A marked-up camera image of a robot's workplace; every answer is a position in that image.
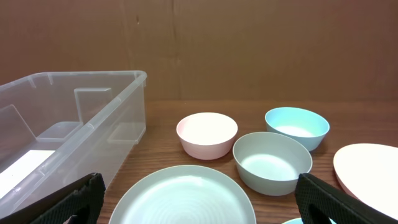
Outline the light blue bowl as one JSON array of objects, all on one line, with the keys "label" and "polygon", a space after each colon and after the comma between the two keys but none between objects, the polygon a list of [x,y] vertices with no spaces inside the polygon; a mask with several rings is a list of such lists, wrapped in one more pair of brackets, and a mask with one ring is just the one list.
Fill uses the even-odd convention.
[{"label": "light blue bowl", "polygon": [[315,150],[330,130],[329,122],[317,113],[295,107],[279,107],[264,116],[267,131],[286,135],[309,152]]}]

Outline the pink plate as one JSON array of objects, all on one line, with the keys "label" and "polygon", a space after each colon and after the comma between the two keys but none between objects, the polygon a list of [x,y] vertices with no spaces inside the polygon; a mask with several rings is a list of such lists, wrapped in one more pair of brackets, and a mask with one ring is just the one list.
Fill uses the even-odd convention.
[{"label": "pink plate", "polygon": [[357,143],[339,149],[333,158],[336,178],[350,196],[397,219],[397,148]]}]

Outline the pink bowl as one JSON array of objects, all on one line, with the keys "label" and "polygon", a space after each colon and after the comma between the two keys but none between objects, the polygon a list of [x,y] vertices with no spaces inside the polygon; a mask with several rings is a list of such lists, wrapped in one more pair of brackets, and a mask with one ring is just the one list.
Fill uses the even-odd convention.
[{"label": "pink bowl", "polygon": [[214,160],[231,150],[238,133],[238,125],[234,119],[224,114],[195,113],[181,119],[176,132],[189,156],[200,160]]}]

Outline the grey-green bowl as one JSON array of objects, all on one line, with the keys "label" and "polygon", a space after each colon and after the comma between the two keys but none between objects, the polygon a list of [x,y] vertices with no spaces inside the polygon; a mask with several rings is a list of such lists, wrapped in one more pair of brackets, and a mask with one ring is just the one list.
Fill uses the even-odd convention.
[{"label": "grey-green bowl", "polygon": [[313,159],[298,141],[277,133],[255,132],[241,136],[233,146],[241,180],[260,194],[292,193],[302,173],[309,173]]}]

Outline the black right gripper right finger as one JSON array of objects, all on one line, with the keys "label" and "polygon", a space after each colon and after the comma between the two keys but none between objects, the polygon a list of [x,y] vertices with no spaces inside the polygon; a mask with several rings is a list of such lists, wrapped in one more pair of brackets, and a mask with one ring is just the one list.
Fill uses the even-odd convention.
[{"label": "black right gripper right finger", "polygon": [[308,173],[298,176],[295,201],[304,224],[397,224],[396,219]]}]

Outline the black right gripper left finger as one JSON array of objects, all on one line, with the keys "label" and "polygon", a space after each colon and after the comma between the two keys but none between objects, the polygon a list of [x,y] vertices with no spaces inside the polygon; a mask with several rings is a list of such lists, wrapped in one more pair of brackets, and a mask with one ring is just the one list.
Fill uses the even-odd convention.
[{"label": "black right gripper left finger", "polygon": [[106,187],[100,173],[91,173],[11,215],[1,224],[96,224]]}]

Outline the light blue plate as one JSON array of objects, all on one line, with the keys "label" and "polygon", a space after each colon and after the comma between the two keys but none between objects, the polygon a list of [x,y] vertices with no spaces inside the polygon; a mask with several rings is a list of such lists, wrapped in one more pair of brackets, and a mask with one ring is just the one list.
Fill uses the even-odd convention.
[{"label": "light blue plate", "polygon": [[286,222],[283,222],[282,224],[303,224],[303,220],[301,218],[294,218]]}]

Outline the grey-green plate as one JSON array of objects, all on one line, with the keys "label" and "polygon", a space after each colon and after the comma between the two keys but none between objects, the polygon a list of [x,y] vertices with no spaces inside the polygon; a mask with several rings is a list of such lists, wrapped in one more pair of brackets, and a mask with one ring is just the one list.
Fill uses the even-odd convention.
[{"label": "grey-green plate", "polygon": [[116,205],[110,223],[256,224],[245,191],[226,174],[180,165],[153,172]]}]

